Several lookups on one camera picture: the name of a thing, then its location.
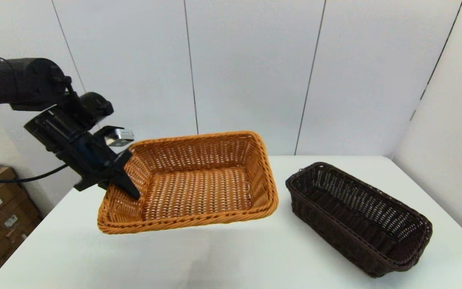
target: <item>brown wicker basket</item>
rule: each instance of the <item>brown wicker basket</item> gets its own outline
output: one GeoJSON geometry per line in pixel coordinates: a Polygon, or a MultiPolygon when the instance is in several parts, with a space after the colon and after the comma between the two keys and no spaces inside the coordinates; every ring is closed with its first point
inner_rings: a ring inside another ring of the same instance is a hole
{"type": "Polygon", "coordinates": [[[409,270],[431,238],[426,217],[328,163],[300,170],[286,186],[295,215],[371,277],[409,270]]]}
{"type": "Polygon", "coordinates": [[[254,132],[144,140],[130,151],[124,169],[141,196],[108,187],[97,218],[107,234],[247,221],[277,208],[265,145],[254,132]]]}

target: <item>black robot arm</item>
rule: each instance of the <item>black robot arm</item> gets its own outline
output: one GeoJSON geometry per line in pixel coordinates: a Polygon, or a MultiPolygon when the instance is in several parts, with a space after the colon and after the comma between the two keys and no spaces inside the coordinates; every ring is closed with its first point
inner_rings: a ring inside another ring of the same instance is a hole
{"type": "Polygon", "coordinates": [[[10,104],[14,110],[43,110],[24,128],[81,175],[82,180],[75,185],[77,190],[96,183],[106,189],[108,183],[114,183],[134,198],[140,197],[123,169],[131,152],[116,154],[108,147],[133,141],[132,133],[116,126],[89,133],[113,113],[112,104],[97,93],[78,97],[71,78],[53,61],[0,58],[0,104],[10,104]]]}

